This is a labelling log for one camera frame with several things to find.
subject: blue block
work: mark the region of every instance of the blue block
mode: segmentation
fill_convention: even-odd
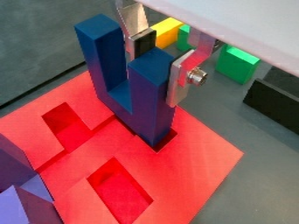
[[[36,174],[21,186],[28,193],[38,196],[41,199],[52,202],[52,196],[48,189],[42,183],[42,179],[38,174]]]
[[[153,48],[126,64],[124,34],[104,15],[81,22],[74,29],[97,98],[154,146],[168,134],[173,120],[173,108],[165,103],[173,57]]]
[[[49,201],[12,185],[0,194],[0,223],[61,224],[62,222],[53,204]]]
[[[21,149],[0,134],[0,192],[10,185],[20,186],[36,174]]]

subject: red shape sorter board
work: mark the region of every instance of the red shape sorter board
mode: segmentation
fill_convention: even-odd
[[[88,72],[1,118],[0,132],[66,224],[188,223],[243,155],[181,108],[152,149],[97,99]]]

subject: black block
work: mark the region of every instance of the black block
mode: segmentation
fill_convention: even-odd
[[[288,94],[299,97],[299,78],[277,67],[272,66],[263,80],[284,90]]]
[[[132,40],[134,41],[134,57],[137,58],[154,48],[156,30],[146,29],[137,33]]]
[[[256,79],[244,103],[299,134],[299,97],[265,80]]]

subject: square hole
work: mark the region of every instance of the square hole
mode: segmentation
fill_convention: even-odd
[[[90,139],[93,133],[66,102],[41,118],[66,152],[74,151]]]
[[[171,129],[163,140],[158,142],[158,144],[154,147],[152,147],[153,151],[158,152],[164,148],[164,146],[173,140],[176,135],[177,132],[173,129]]]
[[[114,158],[89,175],[88,182],[120,224],[132,224],[153,199]]]

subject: screw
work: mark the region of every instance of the screw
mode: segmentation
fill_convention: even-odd
[[[213,48],[217,48],[219,46],[220,46],[220,41],[216,39],[216,40],[215,40]]]
[[[207,78],[208,78],[208,74],[199,67],[195,67],[188,72],[187,81],[199,87],[203,85]]]

